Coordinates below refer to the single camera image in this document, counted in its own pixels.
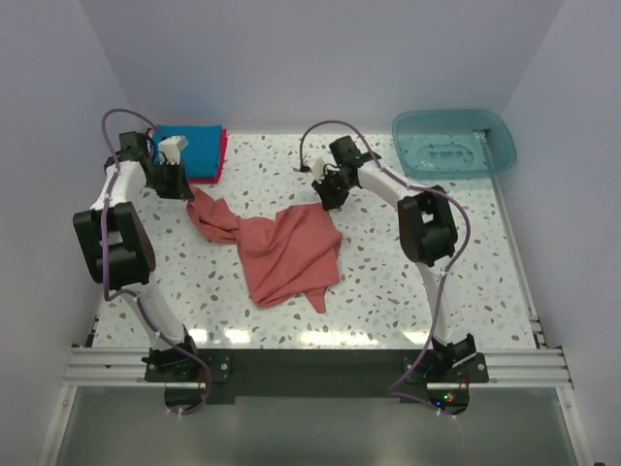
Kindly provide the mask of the salmon pink t shirt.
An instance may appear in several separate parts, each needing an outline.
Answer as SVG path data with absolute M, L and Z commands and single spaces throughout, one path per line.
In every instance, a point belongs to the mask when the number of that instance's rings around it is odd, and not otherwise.
M 338 257 L 343 234 L 319 203 L 293 205 L 273 219 L 234 214 L 222 198 L 192 189 L 186 211 L 208 240 L 237 247 L 248 294 L 269 308 L 303 294 L 313 309 L 327 312 L 325 294 L 340 281 Z

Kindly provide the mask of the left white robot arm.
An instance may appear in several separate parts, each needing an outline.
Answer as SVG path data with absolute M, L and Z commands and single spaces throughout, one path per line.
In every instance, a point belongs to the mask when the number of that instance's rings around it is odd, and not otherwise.
M 120 149 L 105 163 L 105 183 L 73 226 L 91 278 L 103 286 L 108 302 L 122 299 L 147 332 L 146 363 L 166 366 L 180 381 L 194 379 L 201 357 L 185 325 L 174 315 L 159 288 L 156 256 L 134 203 L 143 189 L 162 199 L 194 198 L 181 155 L 188 142 L 170 136 L 155 143 L 135 131 L 119 135 Z

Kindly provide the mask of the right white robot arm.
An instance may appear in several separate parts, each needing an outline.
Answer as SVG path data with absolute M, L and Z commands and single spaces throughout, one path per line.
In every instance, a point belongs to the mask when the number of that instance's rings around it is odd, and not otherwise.
M 323 209 L 341 207 L 354 187 L 370 191 L 394 208 L 402 251 L 418 269 L 432 311 L 433 371 L 443 381 L 455 381 L 476 349 L 474 336 L 458 317 L 458 296 L 445 289 L 458 241 L 447 194 L 439 185 L 408 184 L 383 167 L 372 151 L 361 152 L 348 136 L 333 142 L 330 151 L 333 164 L 322 158 L 310 164 L 312 187 Z

